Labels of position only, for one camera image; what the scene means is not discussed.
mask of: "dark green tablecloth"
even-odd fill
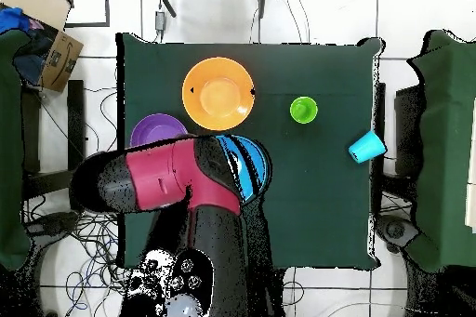
[[[0,34],[0,264],[11,271],[23,264],[30,249],[21,225],[21,88],[13,66],[13,56],[29,41],[19,30]]]
[[[411,62],[424,83],[427,108],[420,121],[424,164],[416,184],[422,234],[407,251],[428,272],[448,265],[476,267],[476,234],[465,225],[476,44],[435,31]]]
[[[185,112],[181,87],[202,59],[227,57],[250,73],[256,90],[248,118],[230,132],[257,139],[272,160],[265,194],[276,267],[372,269],[367,254],[369,164],[357,165],[348,147],[372,120],[372,64],[378,39],[361,46],[145,44],[123,34],[125,47],[126,144],[146,115],[167,113],[194,134],[211,134]],[[313,97],[317,118],[294,122],[289,106]],[[135,266],[152,214],[126,216],[126,265]]]

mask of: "blue cloth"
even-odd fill
[[[21,8],[5,8],[0,10],[0,33],[7,30],[30,30],[30,21],[22,14]]]

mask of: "bowl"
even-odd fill
[[[253,80],[232,59],[204,59],[187,73],[182,102],[197,125],[215,131],[228,130],[250,114],[255,102]]]

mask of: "table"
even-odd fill
[[[372,122],[372,69],[379,39],[358,46],[157,45],[118,34],[117,42],[118,79],[125,80],[125,104],[118,114],[125,117],[118,123],[120,149],[128,146],[137,122],[156,112],[177,117],[191,133],[215,134],[185,113],[182,82],[202,59],[235,59],[250,73],[256,101],[231,133],[259,140],[271,156],[272,181],[263,209],[274,266],[370,270],[377,265],[367,254],[369,163],[355,164],[347,149]],[[309,125],[299,125],[289,115],[292,100],[302,95],[319,106]],[[152,217],[125,217],[126,267],[138,264]]]

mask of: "cardboard box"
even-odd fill
[[[70,4],[66,0],[0,0],[0,9],[4,7],[21,8],[25,16],[38,20],[52,35],[51,48],[38,67],[38,79],[28,80],[34,86],[62,92],[83,49],[82,43],[62,31]],[[21,74],[19,62],[15,60],[15,64]]]

